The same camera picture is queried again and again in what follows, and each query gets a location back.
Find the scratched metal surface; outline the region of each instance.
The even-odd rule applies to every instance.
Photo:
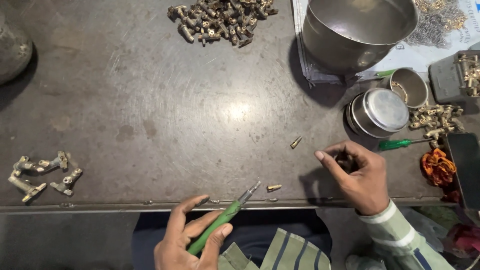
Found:
[[[368,85],[309,89],[289,1],[277,1],[280,13],[260,21],[241,49],[226,40],[205,48],[185,42],[166,16],[178,0],[11,3],[38,57],[2,87],[0,206],[23,205],[6,181],[21,155],[52,159],[60,149],[84,170],[75,194],[48,187],[31,207],[172,203],[203,193],[233,200],[257,180],[283,187],[262,188],[252,200],[342,198],[314,150],[349,137],[372,149],[377,143],[343,124],[344,105]],[[479,132],[478,111],[468,119]],[[403,130],[394,138],[419,136]],[[392,197],[441,196],[419,171],[427,150],[382,154]],[[65,175],[24,178],[39,184]]]

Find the hand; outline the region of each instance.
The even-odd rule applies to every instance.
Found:
[[[209,212],[185,225],[185,214],[207,197],[208,195],[202,195],[188,198],[172,210],[165,237],[154,249],[156,270],[218,269],[220,247],[233,229],[231,224],[223,224],[210,234],[200,259],[186,251],[192,238],[199,236],[222,213],[222,210]]]
[[[334,160],[339,152],[352,156],[359,170],[347,174]],[[333,175],[347,200],[365,216],[383,212],[390,202],[387,191],[385,159],[352,141],[316,151],[315,156]]]

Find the green screwdriver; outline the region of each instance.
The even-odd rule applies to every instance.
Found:
[[[381,141],[378,144],[378,148],[380,148],[381,151],[386,151],[386,150],[398,149],[400,147],[407,147],[411,144],[429,142],[432,140],[433,138],[421,139],[421,140],[404,139],[404,140],[398,140],[398,141]]]
[[[258,189],[261,182],[258,181],[253,185],[249,190],[245,191],[242,196],[240,196],[236,201],[232,202],[225,211],[223,211],[220,216],[198,237],[188,248],[188,253],[192,255],[197,255],[207,242],[208,236],[220,225],[229,222],[235,215],[240,211],[242,206],[250,199],[255,190]]]

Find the orange cloth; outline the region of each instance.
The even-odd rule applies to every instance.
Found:
[[[426,153],[421,158],[422,168],[435,186],[446,187],[453,181],[456,166],[440,149]]]

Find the shirt sleeve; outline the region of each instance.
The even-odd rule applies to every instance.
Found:
[[[391,200],[382,213],[359,218],[367,225],[375,251],[385,258],[387,269],[454,269],[415,231]]]

